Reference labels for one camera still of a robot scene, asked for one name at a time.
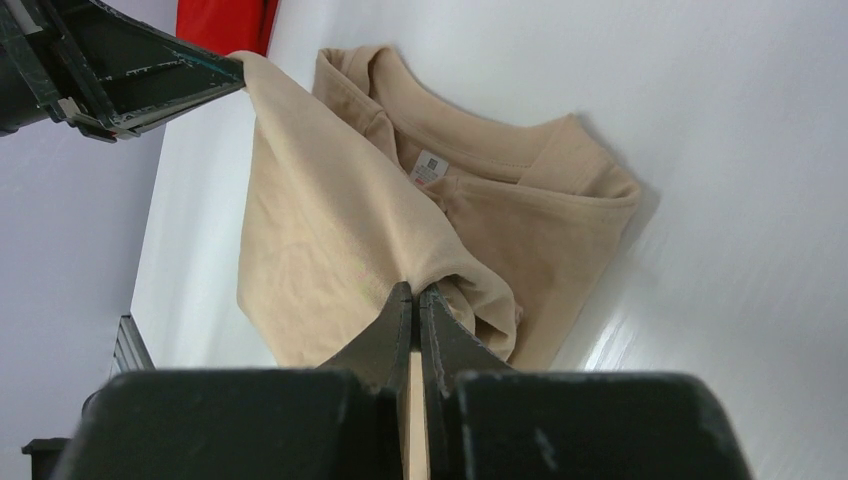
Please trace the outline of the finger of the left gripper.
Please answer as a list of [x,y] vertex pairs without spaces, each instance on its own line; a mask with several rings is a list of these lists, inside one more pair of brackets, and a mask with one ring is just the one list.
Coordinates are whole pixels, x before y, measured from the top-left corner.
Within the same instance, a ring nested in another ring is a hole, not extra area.
[[83,114],[103,126],[152,126],[244,87],[240,61],[135,20],[101,1],[42,1]]

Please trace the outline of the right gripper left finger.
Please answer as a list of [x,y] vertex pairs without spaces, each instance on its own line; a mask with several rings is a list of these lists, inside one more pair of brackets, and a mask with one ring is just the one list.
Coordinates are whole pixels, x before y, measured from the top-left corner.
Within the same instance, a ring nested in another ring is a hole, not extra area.
[[147,370],[88,403],[57,479],[404,479],[409,285],[315,368]]

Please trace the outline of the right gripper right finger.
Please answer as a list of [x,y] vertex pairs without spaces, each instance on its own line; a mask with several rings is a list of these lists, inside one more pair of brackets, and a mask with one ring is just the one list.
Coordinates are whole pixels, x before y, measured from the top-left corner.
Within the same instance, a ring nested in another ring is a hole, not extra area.
[[672,372],[519,372],[419,297],[433,479],[747,479],[718,399]]

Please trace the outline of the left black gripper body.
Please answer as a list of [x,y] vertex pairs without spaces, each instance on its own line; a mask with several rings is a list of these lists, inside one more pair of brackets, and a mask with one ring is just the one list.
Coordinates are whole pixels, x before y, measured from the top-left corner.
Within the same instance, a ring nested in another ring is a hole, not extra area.
[[113,108],[86,58],[71,16],[95,11],[93,1],[1,3],[1,135],[44,120],[115,143]]

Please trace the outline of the beige t shirt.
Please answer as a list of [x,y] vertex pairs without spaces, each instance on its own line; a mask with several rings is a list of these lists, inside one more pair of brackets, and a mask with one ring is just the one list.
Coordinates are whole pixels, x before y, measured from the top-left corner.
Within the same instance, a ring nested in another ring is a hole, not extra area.
[[328,360],[400,282],[436,285],[512,366],[551,366],[640,200],[575,115],[473,116],[389,46],[319,51],[308,90],[237,59],[256,113],[237,302],[280,366]]

